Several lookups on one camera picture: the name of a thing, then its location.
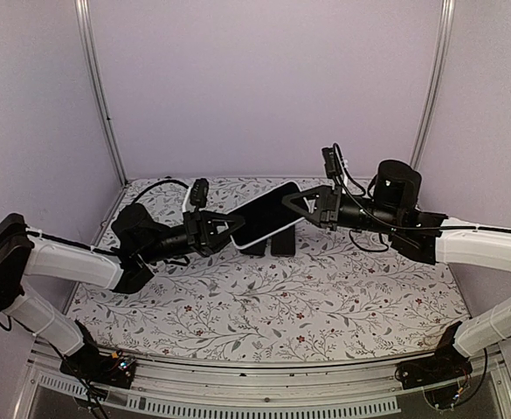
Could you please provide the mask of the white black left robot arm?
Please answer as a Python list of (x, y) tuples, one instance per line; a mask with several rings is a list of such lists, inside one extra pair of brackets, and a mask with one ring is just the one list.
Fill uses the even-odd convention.
[(105, 251), (31, 230), (23, 216), (12, 213), (0, 223), (0, 313), (72, 356), (72, 365), (87, 379), (99, 378), (106, 369), (103, 356), (86, 344), (75, 321), (24, 285), (24, 277), (62, 278), (134, 294), (154, 277), (153, 264), (191, 253), (208, 257), (222, 250), (244, 223), (241, 216), (194, 210), (183, 213), (182, 224), (169, 227), (134, 203), (112, 224), (119, 247)]

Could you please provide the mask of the aluminium frame post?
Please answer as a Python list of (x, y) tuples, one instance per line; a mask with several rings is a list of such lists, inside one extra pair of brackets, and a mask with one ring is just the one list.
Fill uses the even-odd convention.
[(128, 184), (128, 176), (124, 168), (121, 151), (119, 150), (113, 121), (108, 108), (107, 97), (101, 79), (100, 63), (96, 51), (93, 36), (93, 26), (90, 13), (90, 2), (76, 0), (74, 2), (79, 37), (84, 53), (88, 76), (91, 82), (93, 98), (100, 119), (100, 126), (107, 144), (107, 151), (112, 162), (114, 172), (119, 184), (125, 187)]
[(438, 35), (434, 49), (432, 71), (426, 91), (423, 111), (418, 124), (416, 139), (411, 153), (410, 165), (415, 170), (419, 169), (420, 163), (423, 160), (436, 110), (438, 95), (445, 70), (445, 63), (451, 43), (455, 5), (456, 2), (454, 0), (443, 0), (441, 2)]

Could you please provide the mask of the left aluminium frame post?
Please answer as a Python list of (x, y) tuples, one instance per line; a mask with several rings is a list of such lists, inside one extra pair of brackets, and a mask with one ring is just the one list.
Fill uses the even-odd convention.
[(96, 51), (93, 36), (93, 26), (90, 13), (90, 2), (76, 0), (74, 2), (79, 37), (84, 53), (88, 76), (91, 82), (93, 98), (100, 119), (100, 126), (107, 144), (107, 151), (112, 162), (114, 172), (119, 184), (125, 187), (128, 184), (128, 176), (124, 168), (121, 151), (119, 150), (113, 121), (108, 108), (107, 97), (101, 79), (100, 63)]

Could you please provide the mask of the floral patterned table mat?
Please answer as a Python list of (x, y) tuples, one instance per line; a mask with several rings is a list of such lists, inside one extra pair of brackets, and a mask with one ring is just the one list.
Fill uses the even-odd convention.
[(299, 223), (291, 258), (232, 246), (159, 264), (137, 293), (79, 285), (68, 314), (105, 347), (245, 362), (340, 361), (432, 350), (465, 319), (451, 271), (374, 234)]

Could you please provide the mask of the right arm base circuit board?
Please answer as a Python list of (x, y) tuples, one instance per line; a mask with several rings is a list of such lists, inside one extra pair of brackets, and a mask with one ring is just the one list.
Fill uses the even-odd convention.
[(470, 388), (473, 367), (469, 358), (454, 347), (455, 335), (462, 324), (462, 321), (458, 321), (447, 327), (432, 355), (415, 361), (400, 362), (394, 372), (394, 378), (402, 384), (403, 389), (454, 380), (453, 384), (423, 392), (427, 404), (437, 411), (454, 410), (470, 402), (479, 392), (487, 376), (488, 354), (484, 349), (484, 365), (480, 380), (468, 397), (464, 397), (464, 393)]

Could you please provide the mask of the black smartphone corner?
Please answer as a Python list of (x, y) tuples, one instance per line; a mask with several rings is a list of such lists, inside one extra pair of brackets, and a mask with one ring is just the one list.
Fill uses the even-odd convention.
[(262, 258), (266, 254), (267, 240), (262, 240), (245, 249), (240, 250), (241, 254)]

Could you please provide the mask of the black smartphone with white edge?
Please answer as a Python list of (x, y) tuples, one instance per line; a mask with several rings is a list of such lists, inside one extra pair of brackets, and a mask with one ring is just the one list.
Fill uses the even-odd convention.
[(302, 216), (282, 203), (284, 196), (299, 192), (297, 182), (284, 182), (233, 209), (230, 215), (241, 216), (245, 223), (231, 234), (232, 244), (245, 250), (302, 221)]

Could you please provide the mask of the right aluminium frame post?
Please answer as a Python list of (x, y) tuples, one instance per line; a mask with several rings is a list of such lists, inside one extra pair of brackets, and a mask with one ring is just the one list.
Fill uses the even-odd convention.
[(438, 95), (445, 70), (445, 63), (451, 43), (455, 5), (456, 2), (454, 0), (443, 0), (441, 2), (438, 35), (434, 49), (432, 71), (426, 91), (423, 111), (418, 124), (416, 139), (411, 153), (410, 165), (415, 170), (419, 169), (420, 163), (423, 160), (436, 110)]

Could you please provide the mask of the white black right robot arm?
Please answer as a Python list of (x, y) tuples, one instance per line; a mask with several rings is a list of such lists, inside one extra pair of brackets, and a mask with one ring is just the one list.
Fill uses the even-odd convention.
[[(422, 177), (401, 161), (378, 165), (369, 197), (354, 196), (340, 180), (341, 164), (325, 159), (334, 186), (315, 187), (284, 196), (283, 204), (313, 225), (385, 234), (391, 249), (424, 264), (469, 264), (511, 272), (511, 229), (467, 223), (417, 207)], [(471, 319), (449, 326), (427, 373), (446, 380), (480, 350), (511, 338), (511, 297)]]

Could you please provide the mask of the aluminium front rail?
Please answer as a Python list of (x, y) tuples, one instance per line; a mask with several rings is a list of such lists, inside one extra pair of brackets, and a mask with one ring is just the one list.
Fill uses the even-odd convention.
[(370, 360), (247, 363), (138, 354), (130, 388), (86, 388), (34, 344), (16, 418), (511, 418), (511, 377), (498, 347), (473, 358), (462, 399), (443, 407), (450, 382), (405, 388), (399, 356)]

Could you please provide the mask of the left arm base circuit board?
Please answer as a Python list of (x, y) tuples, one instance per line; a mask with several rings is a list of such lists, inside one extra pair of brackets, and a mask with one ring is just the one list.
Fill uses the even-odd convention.
[(84, 346), (73, 355), (65, 355), (59, 371), (83, 381), (130, 389), (135, 378), (135, 357), (121, 350), (102, 354), (90, 332), (78, 321), (76, 325), (83, 334)]

